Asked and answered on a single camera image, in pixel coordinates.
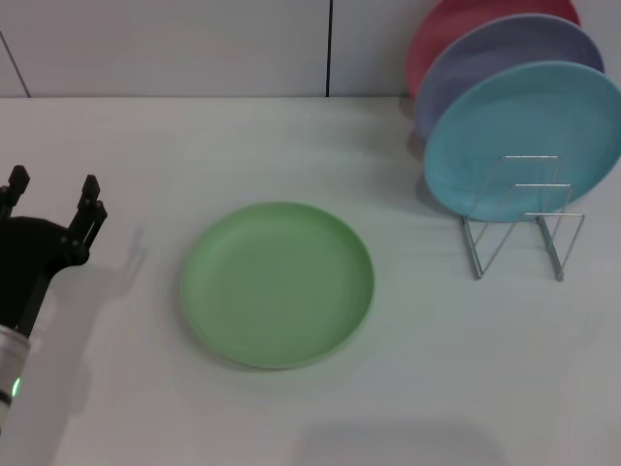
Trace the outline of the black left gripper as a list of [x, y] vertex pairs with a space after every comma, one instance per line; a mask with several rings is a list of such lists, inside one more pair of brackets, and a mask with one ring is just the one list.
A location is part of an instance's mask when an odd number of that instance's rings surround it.
[[41, 218], [10, 217], [29, 182], [25, 167], [16, 165], [0, 192], [1, 325], [26, 338], [31, 335], [52, 278], [66, 268], [86, 263], [107, 218], [94, 175], [84, 181], [77, 212], [68, 228]]

